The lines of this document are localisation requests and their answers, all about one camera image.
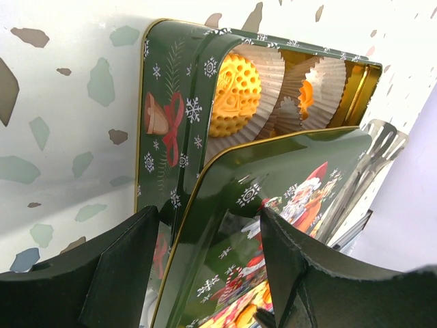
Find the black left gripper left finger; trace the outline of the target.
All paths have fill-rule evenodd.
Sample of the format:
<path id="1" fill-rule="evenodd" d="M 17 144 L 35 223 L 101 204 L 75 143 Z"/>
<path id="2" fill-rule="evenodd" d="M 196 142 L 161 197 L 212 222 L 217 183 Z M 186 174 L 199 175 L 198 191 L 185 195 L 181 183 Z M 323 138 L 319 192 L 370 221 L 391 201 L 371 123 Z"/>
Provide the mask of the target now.
<path id="1" fill-rule="evenodd" d="M 158 225 L 147 206 L 27 273 L 1 274 L 1 326 L 138 327 Z"/>

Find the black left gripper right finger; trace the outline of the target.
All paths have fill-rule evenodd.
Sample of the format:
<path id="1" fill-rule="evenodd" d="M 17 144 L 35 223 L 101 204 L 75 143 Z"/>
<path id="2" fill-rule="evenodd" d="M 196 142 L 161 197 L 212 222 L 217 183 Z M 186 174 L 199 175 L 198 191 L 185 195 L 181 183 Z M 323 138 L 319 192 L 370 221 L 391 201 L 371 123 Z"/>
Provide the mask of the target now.
<path id="1" fill-rule="evenodd" d="M 260 213 L 273 311 L 262 327 L 435 327 L 436 267 L 406 273 L 361 262 Z"/>

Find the gold tin lid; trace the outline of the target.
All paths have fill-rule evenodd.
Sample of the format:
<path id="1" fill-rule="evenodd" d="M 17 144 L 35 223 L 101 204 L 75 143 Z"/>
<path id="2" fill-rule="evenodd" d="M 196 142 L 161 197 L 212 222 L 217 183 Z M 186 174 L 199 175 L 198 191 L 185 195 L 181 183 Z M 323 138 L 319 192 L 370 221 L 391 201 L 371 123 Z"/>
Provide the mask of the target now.
<path id="1" fill-rule="evenodd" d="M 175 239 L 154 327 L 256 327 L 272 310 L 259 213 L 308 230 L 371 145 L 356 127 L 237 146 L 206 165 Z"/>

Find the silver metal tongs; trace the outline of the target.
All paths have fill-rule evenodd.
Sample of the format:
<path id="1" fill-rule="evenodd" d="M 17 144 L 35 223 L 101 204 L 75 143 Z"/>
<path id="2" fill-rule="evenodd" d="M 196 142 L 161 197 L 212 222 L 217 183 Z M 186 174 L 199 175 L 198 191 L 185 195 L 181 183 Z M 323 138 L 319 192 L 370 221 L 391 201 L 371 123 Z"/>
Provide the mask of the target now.
<path id="1" fill-rule="evenodd" d="M 371 147 L 358 161 L 354 173 L 328 210 L 315 238 L 327 244 L 352 212 L 376 176 L 394 161 L 409 141 L 409 136 L 392 124 L 372 119 L 363 128 L 372 138 Z"/>

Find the tan dotted round cookie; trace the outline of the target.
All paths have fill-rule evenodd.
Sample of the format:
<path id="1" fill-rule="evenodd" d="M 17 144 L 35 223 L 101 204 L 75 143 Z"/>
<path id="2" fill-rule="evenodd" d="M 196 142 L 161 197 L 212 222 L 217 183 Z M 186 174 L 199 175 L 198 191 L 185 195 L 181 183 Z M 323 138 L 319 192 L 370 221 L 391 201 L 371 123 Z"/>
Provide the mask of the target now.
<path id="1" fill-rule="evenodd" d="M 219 71 L 209 136 L 228 137 L 242 130 L 257 112 L 261 91 L 255 65 L 242 55 L 228 54 Z"/>

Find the floral cookie tin box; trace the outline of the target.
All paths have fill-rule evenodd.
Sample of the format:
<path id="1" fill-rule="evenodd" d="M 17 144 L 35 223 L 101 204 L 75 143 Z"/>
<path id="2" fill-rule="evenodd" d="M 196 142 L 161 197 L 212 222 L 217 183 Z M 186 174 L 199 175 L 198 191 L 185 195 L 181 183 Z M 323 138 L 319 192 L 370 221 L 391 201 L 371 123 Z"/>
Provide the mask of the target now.
<path id="1" fill-rule="evenodd" d="M 380 64 L 360 55 L 247 29 L 176 20 L 155 23 L 146 33 L 143 45 L 137 207 L 151 204 L 163 211 L 167 229 L 155 251 L 154 271 L 158 277 L 164 275 L 168 248 L 182 224 L 197 179 L 217 155 L 206 160 L 221 64 L 231 50 L 243 44 L 277 49 L 285 63 L 284 75 L 294 65 L 314 56 L 341 59 L 346 63 L 343 96 L 326 128 L 358 125 L 382 73 Z M 253 141 L 278 135 L 274 124 L 284 97 L 289 96 L 283 94 L 282 82 L 268 120 L 272 129 L 269 133 L 260 133 Z"/>

